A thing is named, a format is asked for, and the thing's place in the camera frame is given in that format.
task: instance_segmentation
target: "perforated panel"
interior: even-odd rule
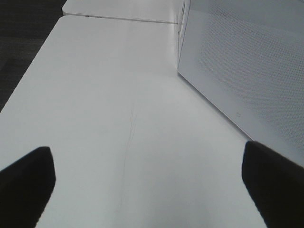
[[[304,153],[304,3],[192,0],[188,23],[180,73],[253,139]]]

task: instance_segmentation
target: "white tabletop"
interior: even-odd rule
[[[65,15],[177,23],[183,0],[67,0]]]
[[[38,228],[264,228],[246,137],[176,70],[174,25],[62,17],[0,113],[0,169],[50,146]]]

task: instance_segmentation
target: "white table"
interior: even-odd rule
[[[247,138],[176,70],[174,25],[62,17],[0,113],[0,169],[50,146],[38,228],[264,228]]]
[[[177,23],[183,0],[67,0],[64,15]]]

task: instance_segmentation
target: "gray carpet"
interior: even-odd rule
[[[0,0],[0,111],[62,16],[66,0]]]

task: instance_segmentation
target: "floor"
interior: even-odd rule
[[[0,1],[0,111],[62,16],[65,2]]]

